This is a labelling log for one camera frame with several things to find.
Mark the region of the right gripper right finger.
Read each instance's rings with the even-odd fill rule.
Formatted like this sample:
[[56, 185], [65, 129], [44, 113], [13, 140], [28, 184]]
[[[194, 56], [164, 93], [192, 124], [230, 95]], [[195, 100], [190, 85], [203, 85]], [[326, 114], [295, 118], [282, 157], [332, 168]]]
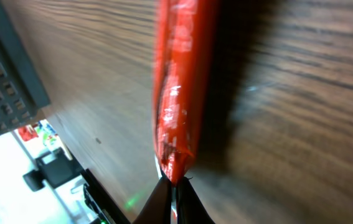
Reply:
[[176, 201], [178, 224], [215, 224], [187, 177], [176, 186]]

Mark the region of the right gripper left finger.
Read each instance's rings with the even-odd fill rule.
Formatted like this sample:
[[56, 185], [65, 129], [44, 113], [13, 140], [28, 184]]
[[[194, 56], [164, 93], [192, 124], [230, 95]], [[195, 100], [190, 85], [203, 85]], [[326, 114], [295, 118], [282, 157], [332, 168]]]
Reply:
[[161, 177], [132, 224], [170, 224], [171, 200], [171, 182]]

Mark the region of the red stick packet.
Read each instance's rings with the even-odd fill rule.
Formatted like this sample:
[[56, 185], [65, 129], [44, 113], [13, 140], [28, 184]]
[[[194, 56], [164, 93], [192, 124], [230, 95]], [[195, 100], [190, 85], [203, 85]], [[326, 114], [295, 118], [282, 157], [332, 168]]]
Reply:
[[158, 2], [153, 140], [159, 168], [173, 185], [196, 159], [218, 9], [218, 0]]

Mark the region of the dark grey plastic basket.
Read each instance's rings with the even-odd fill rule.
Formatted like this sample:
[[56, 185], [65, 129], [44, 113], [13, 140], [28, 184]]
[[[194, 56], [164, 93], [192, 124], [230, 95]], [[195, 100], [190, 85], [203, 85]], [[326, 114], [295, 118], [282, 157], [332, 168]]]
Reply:
[[0, 1], [0, 135], [34, 120], [49, 96]]

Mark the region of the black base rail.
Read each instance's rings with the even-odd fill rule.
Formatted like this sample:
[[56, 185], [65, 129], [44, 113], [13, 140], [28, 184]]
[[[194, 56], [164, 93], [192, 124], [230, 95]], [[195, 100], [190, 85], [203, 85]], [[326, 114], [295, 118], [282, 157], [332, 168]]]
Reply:
[[88, 169], [81, 173], [85, 183], [83, 185], [84, 202], [86, 206], [97, 214], [92, 223], [97, 224], [130, 224], [125, 214], [116, 202], [103, 188], [101, 183]]

